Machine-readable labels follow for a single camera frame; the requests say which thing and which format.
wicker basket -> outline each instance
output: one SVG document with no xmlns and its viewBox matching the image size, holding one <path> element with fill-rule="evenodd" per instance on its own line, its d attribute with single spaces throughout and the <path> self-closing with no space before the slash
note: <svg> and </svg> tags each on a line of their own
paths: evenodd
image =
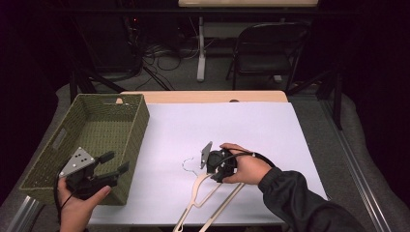
<svg viewBox="0 0 410 232">
<path fill-rule="evenodd" d="M 120 176 L 118 186 L 101 204 L 125 205 L 149 117 L 142 95 L 78 95 L 20 190 L 45 204 L 53 204 L 57 172 L 78 147 L 92 157 L 114 151 L 115 158 L 98 165 L 96 174 L 115 171 L 127 161 L 130 169 Z"/>
</svg>

table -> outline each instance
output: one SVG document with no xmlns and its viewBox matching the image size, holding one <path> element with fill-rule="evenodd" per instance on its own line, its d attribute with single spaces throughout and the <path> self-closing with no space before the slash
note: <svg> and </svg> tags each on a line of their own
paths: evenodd
<svg viewBox="0 0 410 232">
<path fill-rule="evenodd" d="M 179 0 L 180 7 L 187 8 L 313 8 L 318 4 L 318 0 Z M 211 23 L 211 28 L 205 32 L 207 25 L 203 21 L 203 17 L 199 18 L 199 60 L 196 79 L 198 81 L 205 80 L 205 60 L 206 51 L 204 47 L 205 37 L 225 37 L 236 38 L 247 27 L 252 24 L 241 24 L 224 22 L 220 28 L 216 23 Z"/>
<path fill-rule="evenodd" d="M 184 168 L 198 170 L 199 151 L 210 139 L 214 140 L 213 150 L 217 150 L 218 145 L 226 139 L 238 141 L 248 148 L 257 147 L 257 152 L 268 159 L 275 159 L 278 166 L 301 170 L 307 177 L 309 187 L 326 198 L 296 114 L 283 92 L 175 91 L 123 94 L 144 94 L 151 115 L 150 121 L 140 149 L 127 205 L 98 206 L 90 224 L 175 225 L 189 203 L 190 190 L 196 178 Z M 241 103 L 228 102 L 230 100 L 239 100 Z M 252 120 L 244 121 L 240 115 L 251 117 Z M 259 120 L 267 121 L 266 125 Z M 272 125 L 275 125 L 275 130 L 270 130 Z M 262 138 L 266 140 L 266 132 L 272 134 L 271 139 L 260 141 Z M 283 145 L 283 139 L 291 143 L 289 147 Z M 273 156 L 272 149 L 275 153 L 283 154 L 282 158 Z M 295 158 L 292 154 L 301 155 Z M 202 188 L 211 189 L 216 184 L 209 181 L 202 184 L 199 200 L 207 192 Z M 190 211 L 185 225 L 204 223 L 235 187 L 236 185 L 222 185 L 202 208 Z M 282 223 L 281 219 L 264 206 L 260 190 L 256 186 L 245 186 L 213 225 Z"/>
</svg>

chair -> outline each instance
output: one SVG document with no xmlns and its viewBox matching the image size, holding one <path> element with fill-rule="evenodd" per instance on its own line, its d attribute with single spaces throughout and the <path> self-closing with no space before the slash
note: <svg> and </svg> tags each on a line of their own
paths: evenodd
<svg viewBox="0 0 410 232">
<path fill-rule="evenodd" d="M 309 35 L 309 26 L 301 22 L 264 23 L 245 29 L 238 37 L 233 60 L 232 90 L 236 76 L 287 75 L 285 92 L 293 81 L 300 54 Z"/>
</svg>

cable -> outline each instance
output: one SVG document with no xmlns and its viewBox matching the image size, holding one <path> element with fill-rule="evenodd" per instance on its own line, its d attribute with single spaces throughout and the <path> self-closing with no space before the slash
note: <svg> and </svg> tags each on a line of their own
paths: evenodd
<svg viewBox="0 0 410 232">
<path fill-rule="evenodd" d="M 118 76 L 118 77 L 111 77 L 111 78 L 110 78 L 110 77 L 107 77 L 107 76 L 104 76 L 104 78 L 109 79 L 109 81 L 111 81 L 111 82 L 118 82 L 118 81 L 130 79 L 130 78 L 133 78 L 133 77 L 136 77 L 136 76 L 140 75 L 140 74 L 141 74 L 141 70 L 142 70 L 142 69 L 140 69 L 140 70 L 131 70 L 131 71 L 130 71 L 128 74 L 126 74 L 126 75 L 122 75 L 122 76 Z M 95 84 L 95 86 L 101 85 L 101 83 L 100 83 L 98 80 L 91 79 L 91 81 L 98 82 L 98 83 Z"/>
<path fill-rule="evenodd" d="M 199 51 L 199 38 L 198 38 L 198 33 L 196 32 L 195 26 L 193 26 L 193 23 L 192 23 L 192 19 L 191 19 L 191 18 L 190 18 L 190 25 L 192 26 L 192 29 L 193 29 L 193 31 L 195 32 L 195 37 L 196 37 L 196 39 L 197 39 L 198 47 L 197 47 L 197 50 L 195 51 L 195 53 L 194 53 L 191 57 L 185 57 L 184 59 L 190 59 L 190 58 L 195 57 L 196 54 L 198 54 L 198 51 Z"/>
<path fill-rule="evenodd" d="M 166 91 L 170 91 L 170 89 L 168 88 L 168 86 L 166 86 L 165 83 L 163 83 L 162 80 L 160 80 L 155 73 L 153 73 L 152 71 L 150 71 L 150 69 L 148 69 L 147 67 L 142 68 L 144 69 L 145 72 L 147 72 L 149 75 L 151 75 L 155 81 L 157 81 L 157 83 Z"/>
<path fill-rule="evenodd" d="M 159 72 L 157 72 L 157 75 L 159 75 L 160 77 L 164 78 L 166 80 L 166 82 L 168 82 L 169 86 L 171 86 L 171 89 L 175 91 L 174 86 L 172 86 L 171 82 L 162 74 L 160 74 Z"/>
<path fill-rule="evenodd" d="M 148 62 L 147 60 L 145 60 L 144 58 L 149 58 L 149 59 L 153 59 L 153 61 L 152 62 Z M 155 57 L 153 58 L 153 57 L 143 57 L 142 58 L 142 61 L 143 62 L 145 62 L 147 65 L 149 65 L 149 66 L 153 66 L 154 65 L 154 63 L 155 63 Z"/>
<path fill-rule="evenodd" d="M 69 162 L 70 159 L 67 159 L 67 161 L 64 162 L 64 164 L 58 169 L 58 172 L 56 174 L 55 180 L 54 180 L 54 188 L 53 188 L 53 193 L 54 193 L 54 204 L 55 207 L 57 208 L 57 217 L 58 217 L 58 223 L 61 224 L 61 210 L 63 207 L 60 207 L 60 201 L 58 200 L 58 181 L 60 180 L 60 173 L 63 170 L 63 168 L 66 166 L 66 164 Z M 64 202 L 64 205 L 67 203 L 67 201 L 71 198 L 71 196 Z"/>
<path fill-rule="evenodd" d="M 227 150 L 235 150 L 235 151 L 240 151 L 242 153 L 238 153 L 235 154 L 233 156 L 227 157 L 221 161 L 219 161 L 216 165 L 213 165 L 213 167 L 219 167 L 221 164 L 223 164 L 225 161 L 232 159 L 232 158 L 236 158 L 236 157 L 240 157 L 240 156 L 253 156 L 255 158 L 258 158 L 260 160 L 265 161 L 266 163 L 268 163 L 268 165 L 270 165 L 271 167 L 275 167 L 275 164 L 272 163 L 269 159 L 267 159 L 266 157 L 260 155 L 259 153 L 254 153 L 254 152 L 249 152 L 249 151 L 245 151 L 245 150 L 241 150 L 241 149 L 227 149 Z"/>
<path fill-rule="evenodd" d="M 147 81 L 145 81 L 144 83 L 138 85 L 135 87 L 135 91 L 138 90 L 139 88 L 141 88 L 142 86 L 146 85 L 148 82 L 150 82 L 150 80 L 152 80 L 153 77 L 150 77 Z"/>
<path fill-rule="evenodd" d="M 67 202 L 73 197 L 73 195 L 75 194 L 75 190 L 72 192 L 72 194 L 69 196 L 69 198 L 67 198 L 67 200 L 63 203 L 63 205 L 61 205 L 61 210 L 63 210 L 64 206 L 67 204 Z"/>
<path fill-rule="evenodd" d="M 195 43 L 192 44 L 192 46 L 190 47 L 190 49 L 180 49 L 180 50 L 179 50 L 180 52 L 181 52 L 181 51 L 185 51 L 185 50 L 189 51 L 188 54 L 186 54 L 185 56 L 182 56 L 182 55 L 180 54 L 181 58 L 182 58 L 182 59 L 190 59 L 190 58 L 192 58 L 193 56 L 191 56 L 191 57 L 189 57 L 189 56 L 190 56 L 190 54 L 193 52 L 193 47 L 194 47 L 194 46 L 195 46 Z"/>
<path fill-rule="evenodd" d="M 174 67 L 174 68 L 172 68 L 172 69 L 164 69 L 164 68 L 162 68 L 161 65 L 160 65 L 160 58 L 161 58 L 161 57 L 159 57 L 159 58 L 157 59 L 157 67 L 158 67 L 160 70 L 162 70 L 162 71 L 173 71 L 173 70 L 178 69 L 178 67 L 180 67 L 180 65 L 181 65 L 181 57 L 178 55 L 178 64 L 176 65 L 176 67 Z"/>
</svg>

black cable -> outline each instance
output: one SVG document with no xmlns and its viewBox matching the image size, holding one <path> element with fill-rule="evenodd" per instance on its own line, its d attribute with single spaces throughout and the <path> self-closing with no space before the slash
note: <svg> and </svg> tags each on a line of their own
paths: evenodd
<svg viewBox="0 0 410 232">
<path fill-rule="evenodd" d="M 192 43 L 192 46 L 190 47 L 190 52 L 188 52 L 188 54 L 186 54 L 185 56 L 180 54 L 180 57 L 182 59 L 187 59 L 190 58 L 190 55 L 193 53 L 193 48 L 197 45 L 197 43 Z"/>
<path fill-rule="evenodd" d="M 69 198 L 67 198 L 67 200 L 63 203 L 63 205 L 61 205 L 60 210 L 63 210 L 64 206 L 67 204 L 67 202 L 73 197 L 73 195 L 75 194 L 75 190 L 72 192 L 72 194 L 69 196 Z"/>
<path fill-rule="evenodd" d="M 141 73 L 141 70 L 131 70 L 125 75 L 121 75 L 121 76 L 117 76 L 117 77 L 110 77 L 108 79 L 111 82 L 118 82 L 118 81 L 123 81 L 123 80 L 126 80 L 126 79 L 133 78 L 133 77 L 139 75 L 140 73 Z"/>
<path fill-rule="evenodd" d="M 145 81 L 144 83 L 138 85 L 135 87 L 135 91 L 138 90 L 139 88 L 141 88 L 142 86 L 146 85 L 148 82 L 150 82 L 150 80 L 152 80 L 153 77 L 150 77 L 147 81 Z"/>
<path fill-rule="evenodd" d="M 53 188 L 53 193 L 54 193 L 54 204 L 55 207 L 57 208 L 57 217 L 58 217 L 58 223 L 61 224 L 61 210 L 63 207 L 60 207 L 60 201 L 58 200 L 58 181 L 60 180 L 60 173 L 63 170 L 63 168 L 67 165 L 70 159 L 67 159 L 67 161 L 64 162 L 64 164 L 58 169 L 58 172 L 56 174 L 55 180 L 54 180 L 54 188 Z"/>
<path fill-rule="evenodd" d="M 145 58 L 152 59 L 152 62 L 148 62 Z M 155 58 L 144 56 L 142 60 L 149 66 L 153 66 L 155 63 Z"/>
<path fill-rule="evenodd" d="M 151 75 L 151 76 L 153 77 L 153 79 L 154 79 L 155 81 L 157 81 L 157 83 L 158 83 L 164 90 L 166 90 L 166 91 L 170 91 L 171 89 L 172 89 L 172 90 L 175 90 L 175 88 L 172 86 L 171 82 L 170 82 L 165 76 L 159 74 L 158 71 L 157 71 L 157 69 L 156 69 L 154 66 L 150 66 L 150 67 L 152 67 L 154 70 L 151 71 L 150 69 L 148 69 L 148 67 L 143 67 L 143 70 L 144 70 L 146 73 L 148 73 L 149 75 Z M 162 78 L 164 78 L 164 79 L 166 80 L 166 82 L 168 82 L 168 84 L 170 85 L 171 89 L 170 89 L 168 86 L 166 86 L 166 84 L 165 84 L 162 80 L 159 79 L 159 76 L 161 76 Z"/>
<path fill-rule="evenodd" d="M 242 152 L 242 153 L 238 153 L 238 154 L 235 154 L 235 155 L 233 155 L 233 156 L 230 156 L 230 157 L 227 157 L 227 158 L 225 158 L 225 159 L 223 159 L 223 160 L 221 160 L 221 161 L 219 161 L 216 165 L 213 165 L 213 167 L 219 167 L 221 164 L 223 164 L 225 161 L 227 161 L 227 160 L 229 160 L 229 159 L 232 159 L 232 158 L 236 158 L 236 157 L 240 157 L 240 156 L 253 156 L 253 157 L 256 157 L 256 158 L 258 158 L 258 159 L 260 159 L 260 160 L 263 160 L 263 161 L 265 161 L 266 163 L 268 163 L 268 165 L 270 165 L 271 167 L 275 167 L 275 165 L 269 160 L 269 159 L 267 159 L 266 157 L 264 157 L 264 156 L 262 156 L 262 155 L 260 155 L 260 154 L 258 154 L 258 153 L 254 153 L 254 152 L 249 152 L 249 151 L 245 151 L 245 150 L 241 150 L 241 149 L 227 149 L 227 150 L 235 150 L 235 151 L 240 151 L 240 152 Z"/>
<path fill-rule="evenodd" d="M 181 66 L 182 59 L 181 59 L 181 56 L 179 54 L 177 54 L 176 57 L 178 58 L 178 64 L 175 67 L 171 68 L 171 69 L 162 68 L 161 65 L 160 65 L 160 58 L 161 57 L 158 57 L 158 59 L 157 59 L 158 68 L 162 71 L 174 71 L 174 70 L 178 69 Z"/>
</svg>

